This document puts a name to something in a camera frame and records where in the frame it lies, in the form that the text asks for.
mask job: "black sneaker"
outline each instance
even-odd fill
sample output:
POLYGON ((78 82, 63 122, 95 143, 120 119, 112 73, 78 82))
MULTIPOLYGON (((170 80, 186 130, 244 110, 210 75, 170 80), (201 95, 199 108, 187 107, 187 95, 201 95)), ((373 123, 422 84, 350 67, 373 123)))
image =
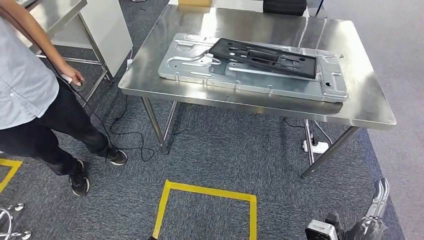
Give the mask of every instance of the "black sneaker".
POLYGON ((84 163, 78 160, 80 164, 76 165, 73 174, 69 175, 69 182, 71 183, 72 192, 77 196, 86 194, 90 189, 90 182, 84 173, 84 163))
POLYGON ((106 158, 108 158, 110 160, 110 163, 115 165, 115 166, 122 166, 127 162, 127 155, 125 154, 125 152, 116 149, 114 147, 109 147, 106 150, 106 158))

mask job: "black pants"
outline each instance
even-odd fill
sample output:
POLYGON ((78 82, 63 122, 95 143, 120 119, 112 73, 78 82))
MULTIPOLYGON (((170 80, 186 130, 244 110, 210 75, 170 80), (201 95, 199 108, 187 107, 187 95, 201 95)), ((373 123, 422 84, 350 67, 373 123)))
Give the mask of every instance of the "black pants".
POLYGON ((52 130, 82 141, 88 150, 106 156, 107 137, 90 122, 90 117, 71 90, 59 80, 59 93, 41 118, 0 130, 0 151, 9 155, 31 157, 47 164, 57 175, 72 174, 77 160, 59 147, 52 130))

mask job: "person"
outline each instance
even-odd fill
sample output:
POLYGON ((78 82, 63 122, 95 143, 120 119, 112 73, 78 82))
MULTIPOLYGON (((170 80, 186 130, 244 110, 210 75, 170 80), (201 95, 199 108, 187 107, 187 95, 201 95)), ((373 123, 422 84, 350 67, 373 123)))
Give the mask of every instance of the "person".
POLYGON ((106 157, 113 165, 124 165, 127 156, 109 146, 68 85, 56 78, 7 22, 39 46, 75 84, 84 81, 25 8, 15 0, 0 0, 0 151, 34 158, 55 174, 68 175, 73 193, 82 196, 90 188, 84 163, 59 147, 52 130, 82 141, 91 153, 106 157))

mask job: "yellow tape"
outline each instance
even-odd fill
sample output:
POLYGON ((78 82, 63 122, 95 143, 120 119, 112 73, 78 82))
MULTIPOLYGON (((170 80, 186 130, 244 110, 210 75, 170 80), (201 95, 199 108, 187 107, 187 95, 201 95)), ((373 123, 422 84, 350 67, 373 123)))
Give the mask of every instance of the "yellow tape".
POLYGON ((18 171, 21 164, 22 164, 21 161, 12 161, 12 160, 7 160, 7 159, 0 159, 0 165, 6 166, 6 167, 11 167, 11 169, 7 173, 6 177, 3 179, 2 182, 0 182, 0 193, 3 191, 3 189, 5 189, 6 185, 9 183, 9 181, 15 175, 16 171, 18 171))
POLYGON ((156 222, 154 223, 153 234, 151 235, 155 239, 159 237, 159 231, 161 230, 162 220, 164 219, 165 207, 167 206, 168 197, 170 195, 170 186, 171 182, 165 180, 165 185, 163 186, 162 196, 160 197, 159 208, 157 209, 156 222))
POLYGON ((165 185, 163 186, 162 197, 160 198, 159 208, 157 210, 156 222, 154 224, 154 229, 152 234, 152 237, 154 237, 155 239, 158 239, 159 237, 159 231, 161 230, 162 220, 165 214, 165 207, 167 205, 168 197, 169 197, 171 189, 250 202, 249 240, 257 239, 257 199, 255 195, 235 192, 235 191, 215 189, 215 188, 208 188, 203 186, 188 185, 184 183, 171 182, 168 180, 165 181, 165 185))

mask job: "black bracket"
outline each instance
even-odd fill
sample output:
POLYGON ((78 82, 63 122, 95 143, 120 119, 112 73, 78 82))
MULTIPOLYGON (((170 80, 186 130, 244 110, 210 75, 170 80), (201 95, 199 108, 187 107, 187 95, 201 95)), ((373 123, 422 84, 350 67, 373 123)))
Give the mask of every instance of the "black bracket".
POLYGON ((250 64, 288 75, 315 79, 317 74, 317 59, 313 56, 226 38, 219 39, 209 49, 209 53, 213 54, 214 57, 250 64))

